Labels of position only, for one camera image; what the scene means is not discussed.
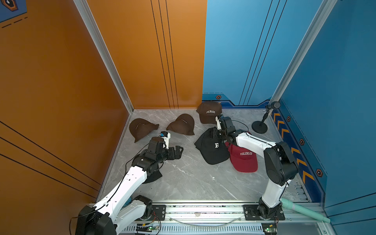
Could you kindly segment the black R cap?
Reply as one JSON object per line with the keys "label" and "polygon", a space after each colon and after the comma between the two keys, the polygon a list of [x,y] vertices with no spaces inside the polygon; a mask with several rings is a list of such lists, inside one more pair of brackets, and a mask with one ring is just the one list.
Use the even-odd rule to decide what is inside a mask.
{"label": "black R cap", "polygon": [[211,165],[222,163],[230,158],[230,153],[222,140],[219,139],[219,149],[214,152],[201,152],[205,162]]}

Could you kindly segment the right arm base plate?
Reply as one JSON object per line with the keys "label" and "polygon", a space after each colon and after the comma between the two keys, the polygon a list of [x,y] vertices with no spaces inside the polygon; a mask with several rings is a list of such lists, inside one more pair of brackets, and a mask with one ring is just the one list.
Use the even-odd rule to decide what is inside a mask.
{"label": "right arm base plate", "polygon": [[247,221],[262,221],[274,219],[277,219],[278,221],[284,221],[286,219],[281,204],[273,208],[256,204],[243,205],[243,212]]}

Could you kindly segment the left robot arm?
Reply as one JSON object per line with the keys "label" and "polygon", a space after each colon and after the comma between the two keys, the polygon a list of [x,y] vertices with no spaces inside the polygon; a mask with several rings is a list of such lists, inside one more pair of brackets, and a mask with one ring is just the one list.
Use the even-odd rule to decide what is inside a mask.
{"label": "left robot arm", "polygon": [[99,202],[85,206],[75,217],[76,235],[119,235],[137,219],[147,220],[152,214],[152,200],[132,194],[146,181],[161,178],[165,161],[181,159],[183,147],[169,146],[170,135],[161,132],[130,160],[131,167],[121,181]]}

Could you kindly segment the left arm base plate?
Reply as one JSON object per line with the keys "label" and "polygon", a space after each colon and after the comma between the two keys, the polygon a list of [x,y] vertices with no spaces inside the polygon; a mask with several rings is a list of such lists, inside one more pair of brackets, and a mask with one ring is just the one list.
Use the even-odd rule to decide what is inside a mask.
{"label": "left arm base plate", "polygon": [[152,205],[152,208],[147,209],[146,214],[138,221],[164,221],[166,216],[166,205]]}

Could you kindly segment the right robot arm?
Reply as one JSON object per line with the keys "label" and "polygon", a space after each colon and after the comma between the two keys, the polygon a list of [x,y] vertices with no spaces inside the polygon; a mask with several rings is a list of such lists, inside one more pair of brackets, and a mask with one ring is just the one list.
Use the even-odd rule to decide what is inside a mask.
{"label": "right robot arm", "polygon": [[262,220],[273,218],[282,206],[283,193],[299,171],[289,145],[285,142],[269,142],[246,131],[237,130],[230,117],[219,115],[215,120],[221,138],[263,157],[269,180],[259,199],[256,215]]}

